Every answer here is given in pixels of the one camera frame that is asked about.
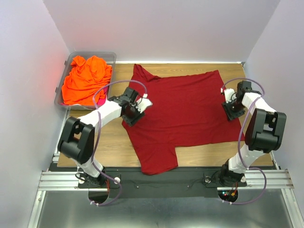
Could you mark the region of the dark red t shirt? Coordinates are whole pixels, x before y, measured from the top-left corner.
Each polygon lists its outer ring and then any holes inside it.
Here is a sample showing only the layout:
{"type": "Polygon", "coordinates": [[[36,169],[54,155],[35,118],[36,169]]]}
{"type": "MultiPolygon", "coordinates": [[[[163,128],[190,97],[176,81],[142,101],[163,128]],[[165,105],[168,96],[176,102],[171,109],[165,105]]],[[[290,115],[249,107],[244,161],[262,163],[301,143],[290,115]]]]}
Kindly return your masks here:
{"type": "Polygon", "coordinates": [[[222,107],[219,71],[187,76],[154,76],[134,65],[131,88],[147,92],[152,106],[134,126],[124,124],[142,173],[160,174],[177,167],[176,147],[244,139],[239,120],[229,121],[222,107]]]}

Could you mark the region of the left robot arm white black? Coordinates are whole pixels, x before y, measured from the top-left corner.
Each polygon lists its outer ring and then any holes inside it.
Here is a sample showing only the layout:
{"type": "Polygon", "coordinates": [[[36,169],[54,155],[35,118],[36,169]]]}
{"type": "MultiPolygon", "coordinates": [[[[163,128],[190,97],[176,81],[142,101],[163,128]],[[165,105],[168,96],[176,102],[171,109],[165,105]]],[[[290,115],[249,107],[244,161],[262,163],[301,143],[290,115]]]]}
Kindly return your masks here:
{"type": "Polygon", "coordinates": [[[120,96],[112,96],[92,112],[81,117],[67,118],[57,149],[83,170],[76,174],[82,183],[102,187],[106,183],[104,166],[95,159],[101,128],[112,120],[122,118],[128,126],[135,125],[152,106],[148,95],[140,96],[127,87],[120,96]]]}

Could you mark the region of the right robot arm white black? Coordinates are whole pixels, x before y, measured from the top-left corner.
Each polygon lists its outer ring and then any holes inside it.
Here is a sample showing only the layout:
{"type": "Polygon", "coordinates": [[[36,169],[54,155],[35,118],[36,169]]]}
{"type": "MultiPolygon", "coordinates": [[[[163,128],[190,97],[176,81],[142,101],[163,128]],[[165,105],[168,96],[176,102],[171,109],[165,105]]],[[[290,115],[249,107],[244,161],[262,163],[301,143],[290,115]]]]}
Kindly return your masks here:
{"type": "Polygon", "coordinates": [[[237,89],[223,85],[220,92],[225,97],[222,107],[229,121],[245,116],[238,136],[244,145],[237,145],[237,153],[221,167],[219,182],[223,185],[246,181],[245,172],[259,157],[280,148],[287,116],[278,112],[264,100],[265,90],[252,88],[252,79],[241,78],[237,89]]]}

